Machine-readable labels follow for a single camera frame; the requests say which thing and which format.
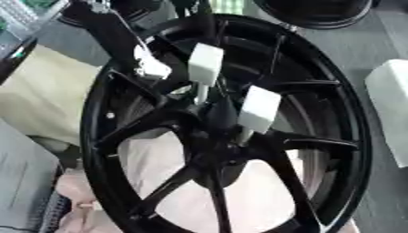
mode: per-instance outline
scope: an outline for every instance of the wire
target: wire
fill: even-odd
[[[26,231],[26,232],[32,232],[32,233],[38,233],[37,230],[27,229],[27,228],[15,228],[15,227],[10,227],[10,226],[0,226],[0,228],[12,229],[12,230],[17,230],[17,231]]]

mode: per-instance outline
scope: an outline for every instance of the white foam block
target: white foam block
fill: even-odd
[[[365,81],[398,167],[408,166],[408,61],[389,60]]]
[[[224,50],[198,43],[189,59],[189,80],[214,86],[222,68]]]
[[[240,111],[238,123],[265,134],[278,113],[281,95],[257,86],[251,86]]]

